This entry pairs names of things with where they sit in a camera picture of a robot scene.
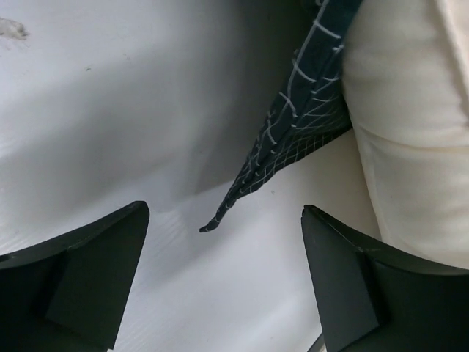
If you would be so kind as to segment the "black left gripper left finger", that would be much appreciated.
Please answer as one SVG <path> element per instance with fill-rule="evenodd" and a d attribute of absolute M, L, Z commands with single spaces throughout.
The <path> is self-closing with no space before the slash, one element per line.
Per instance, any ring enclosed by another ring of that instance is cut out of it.
<path fill-rule="evenodd" d="M 143 201 L 1 256 L 2 351 L 114 348 L 149 225 Z"/>

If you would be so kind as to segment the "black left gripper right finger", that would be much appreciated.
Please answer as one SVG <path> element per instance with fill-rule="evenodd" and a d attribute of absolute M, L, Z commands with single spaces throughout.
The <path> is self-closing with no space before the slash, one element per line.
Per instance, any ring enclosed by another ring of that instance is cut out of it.
<path fill-rule="evenodd" d="M 307 205 L 303 242 L 328 351 L 466 351 L 468 271 L 408 254 Z"/>

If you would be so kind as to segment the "dark checked pillowcase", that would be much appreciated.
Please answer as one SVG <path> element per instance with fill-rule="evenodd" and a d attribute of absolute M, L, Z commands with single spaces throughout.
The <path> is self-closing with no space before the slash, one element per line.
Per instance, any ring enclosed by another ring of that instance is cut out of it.
<path fill-rule="evenodd" d="M 351 129 L 341 83 L 342 58 L 346 34 L 361 4 L 354 0 L 305 1 L 311 27 L 292 56 L 290 72 L 243 167 L 200 232 L 216 229 L 236 201 Z"/>

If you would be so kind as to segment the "cream pillow with bear print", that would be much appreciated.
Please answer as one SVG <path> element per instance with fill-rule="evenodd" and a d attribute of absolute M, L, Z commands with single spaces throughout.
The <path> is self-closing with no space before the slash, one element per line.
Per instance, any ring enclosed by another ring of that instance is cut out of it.
<path fill-rule="evenodd" d="M 364 1 L 344 96 L 382 240 L 468 266 L 468 3 Z"/>

